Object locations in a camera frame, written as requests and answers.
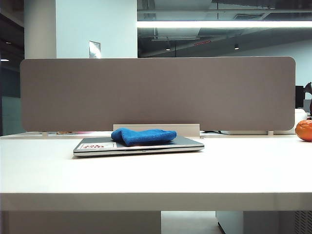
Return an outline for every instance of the desk surface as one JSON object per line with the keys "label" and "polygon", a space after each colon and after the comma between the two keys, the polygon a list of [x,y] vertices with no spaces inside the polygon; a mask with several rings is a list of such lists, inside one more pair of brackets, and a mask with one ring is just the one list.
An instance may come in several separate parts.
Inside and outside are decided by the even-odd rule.
{"label": "desk surface", "polygon": [[0,141],[3,210],[311,210],[312,143],[206,136],[202,152],[75,158],[81,139]]}

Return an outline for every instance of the laptop lid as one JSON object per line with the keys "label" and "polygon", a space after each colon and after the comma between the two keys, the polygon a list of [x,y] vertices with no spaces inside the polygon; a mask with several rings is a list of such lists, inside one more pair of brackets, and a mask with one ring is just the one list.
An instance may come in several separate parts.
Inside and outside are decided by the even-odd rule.
{"label": "laptop lid", "polygon": [[143,145],[127,147],[119,142],[114,142],[111,137],[96,137],[83,139],[74,149],[75,156],[113,156],[127,154],[150,154],[182,151],[198,151],[204,144],[177,136],[174,140],[161,145]]}

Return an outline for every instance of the sticker on laptop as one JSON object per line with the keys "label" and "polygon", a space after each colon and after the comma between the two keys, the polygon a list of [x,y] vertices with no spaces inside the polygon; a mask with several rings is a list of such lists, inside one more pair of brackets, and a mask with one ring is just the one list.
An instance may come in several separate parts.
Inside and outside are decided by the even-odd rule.
{"label": "sticker on laptop", "polygon": [[79,145],[78,150],[95,150],[95,149],[109,149],[116,148],[116,142],[103,142],[103,143],[83,143]]}

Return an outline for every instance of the desk partition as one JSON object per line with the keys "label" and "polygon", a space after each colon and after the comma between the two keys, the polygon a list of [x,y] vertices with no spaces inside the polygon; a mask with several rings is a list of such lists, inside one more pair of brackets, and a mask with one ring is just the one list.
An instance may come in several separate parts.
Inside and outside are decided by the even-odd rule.
{"label": "desk partition", "polygon": [[288,130],[294,123],[290,57],[27,59],[20,71],[27,131],[145,123]]}

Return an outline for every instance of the orange fruit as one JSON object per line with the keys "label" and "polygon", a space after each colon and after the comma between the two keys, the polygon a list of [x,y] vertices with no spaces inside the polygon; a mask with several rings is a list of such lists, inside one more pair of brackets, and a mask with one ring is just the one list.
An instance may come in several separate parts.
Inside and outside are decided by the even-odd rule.
{"label": "orange fruit", "polygon": [[312,120],[300,121],[294,131],[299,138],[305,141],[312,141]]}

